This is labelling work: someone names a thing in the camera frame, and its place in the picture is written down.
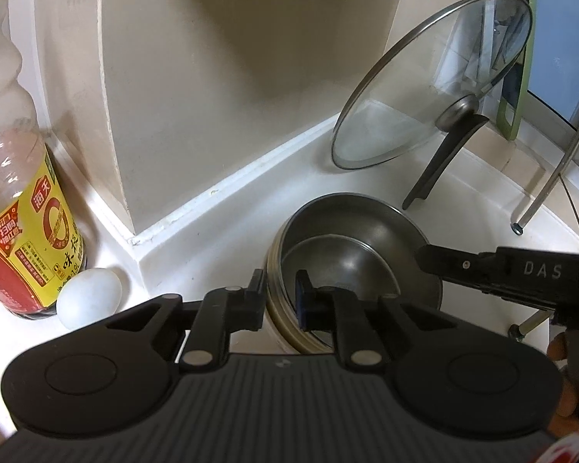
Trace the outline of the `person's right hand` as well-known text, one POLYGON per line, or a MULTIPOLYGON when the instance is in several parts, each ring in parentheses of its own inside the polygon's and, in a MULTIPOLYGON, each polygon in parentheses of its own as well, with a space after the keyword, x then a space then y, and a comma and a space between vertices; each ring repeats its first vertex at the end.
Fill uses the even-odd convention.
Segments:
MULTIPOLYGON (((549 343, 547 357, 554 362, 565 361, 568 355, 568 347, 564 332, 560 332, 549 343)), ((579 429, 579 416, 575 414, 579 404, 579 393, 564 373, 563 390, 557 409, 549 423, 548 431, 554 437, 563 438, 579 429)))

